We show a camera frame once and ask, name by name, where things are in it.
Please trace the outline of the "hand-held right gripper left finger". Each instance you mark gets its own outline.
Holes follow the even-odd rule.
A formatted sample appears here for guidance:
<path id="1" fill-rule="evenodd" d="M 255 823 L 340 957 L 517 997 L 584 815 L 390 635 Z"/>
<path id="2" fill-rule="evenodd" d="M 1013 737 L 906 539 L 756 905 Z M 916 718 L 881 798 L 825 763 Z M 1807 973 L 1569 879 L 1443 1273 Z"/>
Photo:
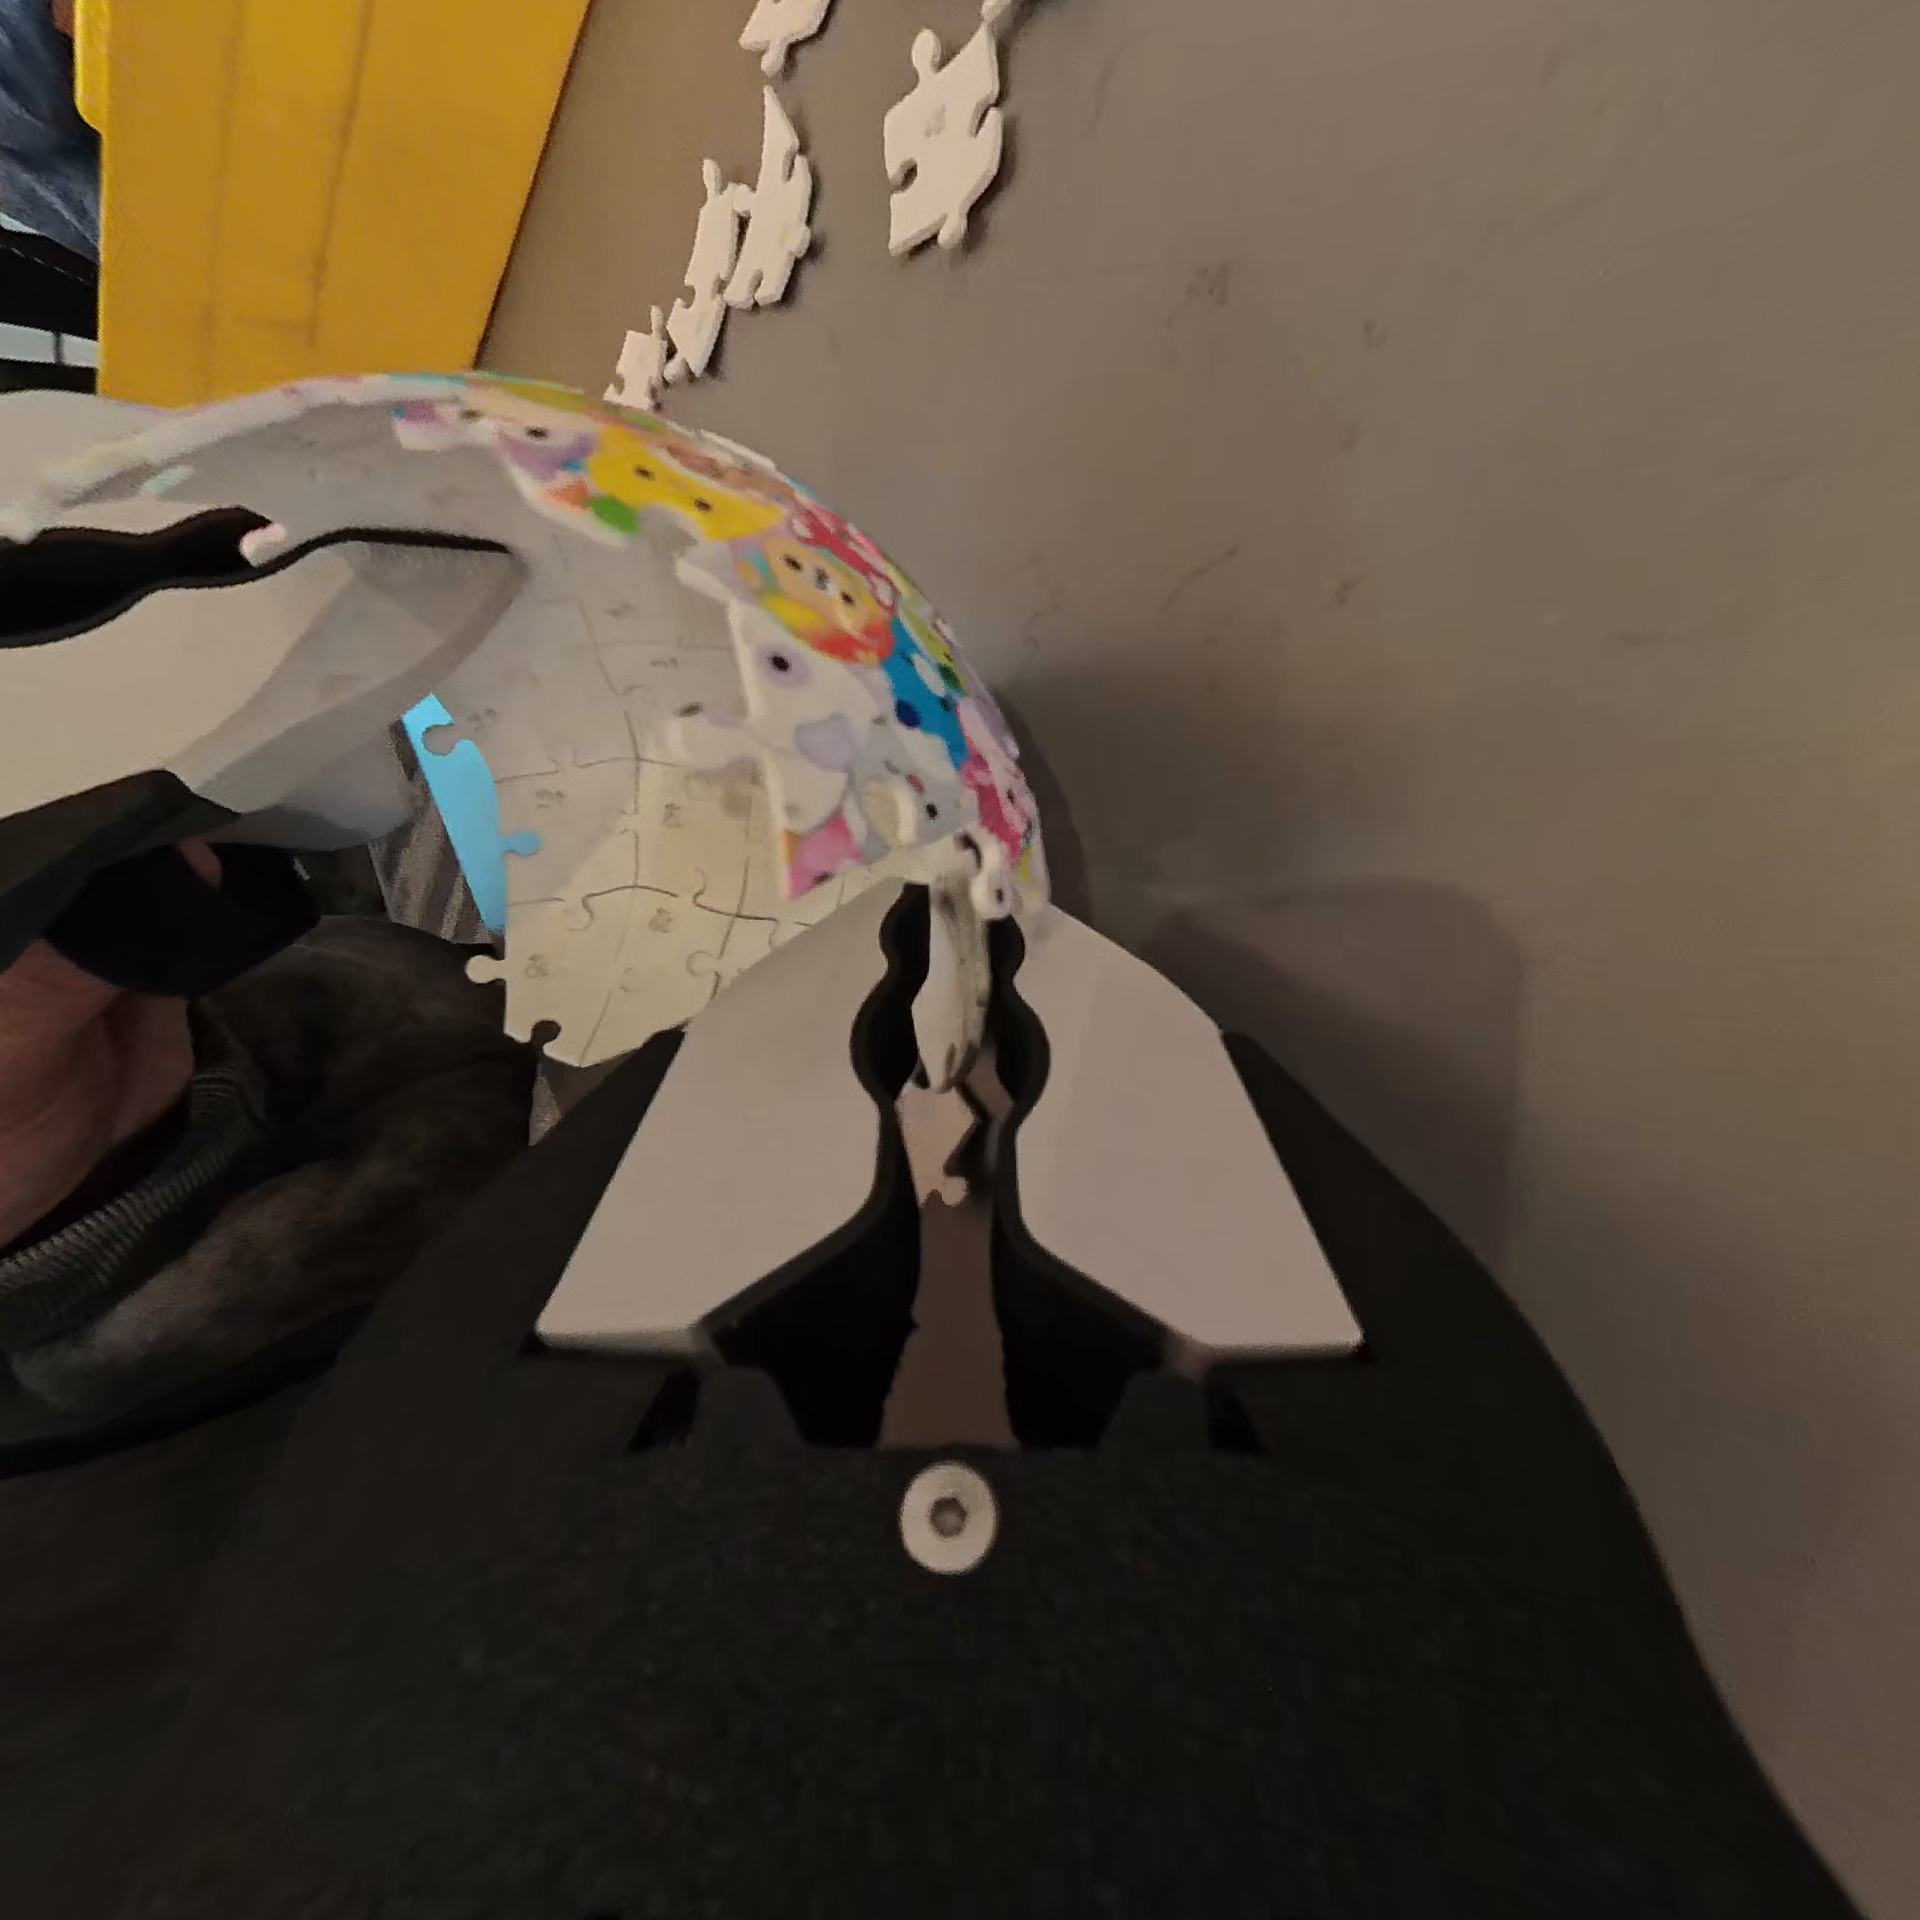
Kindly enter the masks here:
<path id="1" fill-rule="evenodd" d="M 683 1033 L 534 1321 L 546 1348 L 690 1358 L 875 1194 L 916 1067 L 922 891 L 875 886 Z"/>

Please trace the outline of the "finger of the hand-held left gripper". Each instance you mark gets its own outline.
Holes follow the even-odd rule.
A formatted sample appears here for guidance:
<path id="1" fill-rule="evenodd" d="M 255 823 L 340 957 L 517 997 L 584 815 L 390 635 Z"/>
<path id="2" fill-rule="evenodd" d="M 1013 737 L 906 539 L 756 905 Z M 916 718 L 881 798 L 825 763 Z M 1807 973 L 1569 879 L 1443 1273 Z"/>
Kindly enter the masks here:
<path id="1" fill-rule="evenodd" d="M 248 509 L 197 509 L 154 532 L 45 530 L 2 544 L 2 650 L 88 635 L 154 591 L 224 587 L 250 579 Z"/>
<path id="2" fill-rule="evenodd" d="M 2 650 L 2 820 L 165 773 L 237 838 L 345 849 L 411 815 L 394 726 L 517 604 L 491 544 L 311 544 Z"/>

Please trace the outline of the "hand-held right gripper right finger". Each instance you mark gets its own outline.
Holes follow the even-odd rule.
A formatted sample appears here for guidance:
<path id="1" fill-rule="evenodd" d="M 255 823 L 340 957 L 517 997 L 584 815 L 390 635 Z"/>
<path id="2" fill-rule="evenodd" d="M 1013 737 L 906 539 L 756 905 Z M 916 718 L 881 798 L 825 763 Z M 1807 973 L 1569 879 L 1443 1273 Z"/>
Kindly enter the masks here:
<path id="1" fill-rule="evenodd" d="M 1220 1025 L 1147 960 L 1049 905 L 1005 1009 L 1037 1022 L 1013 1198 L 1037 1253 L 1177 1358 L 1355 1354 L 1362 1328 Z"/>

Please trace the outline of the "yellow plastic bin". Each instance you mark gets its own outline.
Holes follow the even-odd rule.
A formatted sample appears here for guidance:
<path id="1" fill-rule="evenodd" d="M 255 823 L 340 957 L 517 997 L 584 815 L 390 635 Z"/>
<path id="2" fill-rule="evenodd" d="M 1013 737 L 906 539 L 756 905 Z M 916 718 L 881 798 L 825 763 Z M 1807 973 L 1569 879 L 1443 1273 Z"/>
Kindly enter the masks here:
<path id="1" fill-rule="evenodd" d="M 476 367 L 587 5 L 76 5 L 99 392 Z"/>

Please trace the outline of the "partly built colourful puzzle ball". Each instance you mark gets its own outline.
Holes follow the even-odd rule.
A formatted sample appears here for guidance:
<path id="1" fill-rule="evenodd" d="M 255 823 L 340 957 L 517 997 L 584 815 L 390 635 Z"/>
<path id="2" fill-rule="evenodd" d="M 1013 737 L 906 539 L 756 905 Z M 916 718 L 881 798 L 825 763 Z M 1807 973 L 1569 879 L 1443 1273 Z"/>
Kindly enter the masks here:
<path id="1" fill-rule="evenodd" d="M 698 428 L 506 377 L 323 377 L 63 447 L 2 485 L 2 539 L 269 518 L 311 544 L 491 544 L 527 585 L 401 716 L 499 957 L 506 1033 L 592 1067 L 698 1017 L 881 879 L 960 924 L 1049 905 L 1017 748 L 924 591 L 825 500 Z"/>

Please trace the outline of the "person's left forearm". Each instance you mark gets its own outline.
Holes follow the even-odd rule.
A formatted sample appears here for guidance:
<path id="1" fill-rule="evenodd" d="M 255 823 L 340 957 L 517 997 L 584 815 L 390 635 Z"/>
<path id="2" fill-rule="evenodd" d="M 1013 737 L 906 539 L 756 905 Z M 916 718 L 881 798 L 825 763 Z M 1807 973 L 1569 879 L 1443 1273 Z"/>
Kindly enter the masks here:
<path id="1" fill-rule="evenodd" d="M 463 967 L 326 917 L 183 1014 L 173 1102 L 2 1239 L 2 1470 L 326 1358 L 522 1154 L 534 1057 Z"/>

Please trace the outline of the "group of white puzzle pieces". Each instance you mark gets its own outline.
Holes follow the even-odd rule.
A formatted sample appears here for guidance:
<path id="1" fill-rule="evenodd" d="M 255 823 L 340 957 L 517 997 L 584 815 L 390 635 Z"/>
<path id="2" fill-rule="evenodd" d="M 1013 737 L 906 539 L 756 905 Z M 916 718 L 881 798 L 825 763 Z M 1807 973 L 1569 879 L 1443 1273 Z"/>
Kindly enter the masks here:
<path id="1" fill-rule="evenodd" d="M 980 5 L 973 35 L 948 50 L 940 33 L 912 40 L 912 87 L 881 119 L 881 175 L 888 187 L 888 257 L 928 246 L 958 252 L 973 206 L 1002 167 L 998 42 L 1017 5 Z M 750 179 L 701 159 L 701 203 L 676 302 L 648 308 L 628 330 L 605 398 L 656 412 L 665 390 L 706 380 L 731 315 L 787 298 L 813 247 L 817 175 L 777 82 L 792 50 L 817 40 L 833 5 L 753 5 L 738 46 L 762 68 L 762 147 Z"/>

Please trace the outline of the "person's left hand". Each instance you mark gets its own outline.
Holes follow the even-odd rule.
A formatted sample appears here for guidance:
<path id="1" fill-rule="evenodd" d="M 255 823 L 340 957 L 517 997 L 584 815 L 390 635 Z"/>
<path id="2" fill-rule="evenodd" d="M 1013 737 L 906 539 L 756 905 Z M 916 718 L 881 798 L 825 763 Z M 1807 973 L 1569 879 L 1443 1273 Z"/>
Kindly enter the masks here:
<path id="1" fill-rule="evenodd" d="M 63 1209 L 197 1070 L 189 1007 L 116 991 L 52 943 L 2 973 L 2 1241 Z"/>

